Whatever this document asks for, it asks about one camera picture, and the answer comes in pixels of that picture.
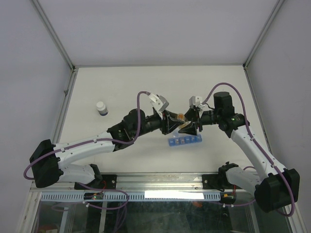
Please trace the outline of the clear bottle orange pills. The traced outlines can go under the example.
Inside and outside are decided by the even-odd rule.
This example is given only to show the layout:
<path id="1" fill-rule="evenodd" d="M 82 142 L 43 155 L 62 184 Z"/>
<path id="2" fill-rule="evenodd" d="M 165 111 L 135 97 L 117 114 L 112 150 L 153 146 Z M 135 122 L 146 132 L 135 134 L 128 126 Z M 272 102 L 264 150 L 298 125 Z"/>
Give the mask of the clear bottle orange pills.
<path id="1" fill-rule="evenodd" d="M 183 116 L 182 118 L 180 118 L 180 120 L 183 121 L 183 124 L 178 126 L 179 129 L 182 129 L 186 126 L 188 126 L 190 124 L 190 122 L 187 120 L 187 118 L 185 116 Z"/>

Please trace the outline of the blue weekly pill organizer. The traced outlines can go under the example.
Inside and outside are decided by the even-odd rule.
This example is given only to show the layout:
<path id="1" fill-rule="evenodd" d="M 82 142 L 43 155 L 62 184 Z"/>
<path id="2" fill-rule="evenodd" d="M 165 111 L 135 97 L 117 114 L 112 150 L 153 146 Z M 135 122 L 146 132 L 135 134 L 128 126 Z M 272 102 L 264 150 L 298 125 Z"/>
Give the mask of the blue weekly pill organizer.
<path id="1" fill-rule="evenodd" d="M 201 143 L 202 141 L 203 141 L 202 136 L 200 134 L 189 135 L 189 134 L 179 133 L 178 131 L 172 132 L 171 134 L 169 134 L 169 137 L 168 137 L 168 145 L 170 147 Z"/>

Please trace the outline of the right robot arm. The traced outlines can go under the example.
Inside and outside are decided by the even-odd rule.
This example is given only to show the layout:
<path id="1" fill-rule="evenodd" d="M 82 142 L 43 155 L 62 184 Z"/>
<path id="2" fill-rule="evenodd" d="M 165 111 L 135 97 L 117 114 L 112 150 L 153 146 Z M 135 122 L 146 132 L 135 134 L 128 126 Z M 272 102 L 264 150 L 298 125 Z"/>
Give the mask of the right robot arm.
<path id="1" fill-rule="evenodd" d="M 287 205 L 294 206 L 298 200 L 300 176 L 295 169 L 287 169 L 256 140 L 244 114 L 235 112 L 228 92 L 213 95 L 214 107 L 205 111 L 201 97 L 192 96 L 185 114 L 189 124 L 179 133 L 197 135 L 205 125 L 218 125 L 229 139 L 244 152 L 256 170 L 256 174 L 242 169 L 235 163 L 226 162 L 219 167 L 215 178 L 208 184 L 224 191 L 236 185 L 252 194 L 258 206 L 268 213 Z"/>

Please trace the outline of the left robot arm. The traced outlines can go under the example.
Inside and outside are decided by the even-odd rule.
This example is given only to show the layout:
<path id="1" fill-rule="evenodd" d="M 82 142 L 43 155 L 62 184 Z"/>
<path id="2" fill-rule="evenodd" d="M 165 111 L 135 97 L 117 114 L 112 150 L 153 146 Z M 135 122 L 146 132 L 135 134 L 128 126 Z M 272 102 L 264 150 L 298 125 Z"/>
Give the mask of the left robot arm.
<path id="1" fill-rule="evenodd" d="M 102 183 L 98 166 L 77 165 L 76 161 L 123 150 L 134 144 L 139 136 L 155 130 L 167 135 L 182 124 L 177 114 L 167 110 L 146 116 L 142 110 L 133 109 L 120 123 L 89 139 L 63 144 L 43 140 L 30 157 L 35 185 L 45 188 L 57 182 L 74 182 L 98 188 Z"/>

